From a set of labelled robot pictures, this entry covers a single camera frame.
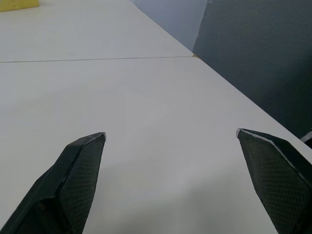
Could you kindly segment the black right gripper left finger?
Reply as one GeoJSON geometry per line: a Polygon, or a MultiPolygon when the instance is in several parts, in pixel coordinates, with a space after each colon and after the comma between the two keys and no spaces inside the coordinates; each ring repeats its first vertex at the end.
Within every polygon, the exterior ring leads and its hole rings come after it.
{"type": "Polygon", "coordinates": [[[2,234],[80,234],[98,181],[106,134],[68,144],[32,185],[1,229],[2,234]]]}

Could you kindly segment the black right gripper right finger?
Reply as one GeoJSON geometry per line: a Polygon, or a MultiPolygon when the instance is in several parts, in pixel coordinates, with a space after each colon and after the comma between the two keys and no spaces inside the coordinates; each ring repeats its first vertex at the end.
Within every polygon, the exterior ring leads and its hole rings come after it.
{"type": "Polygon", "coordinates": [[[279,234],[312,232],[312,165],[286,140],[236,132],[256,194],[279,234]]]}

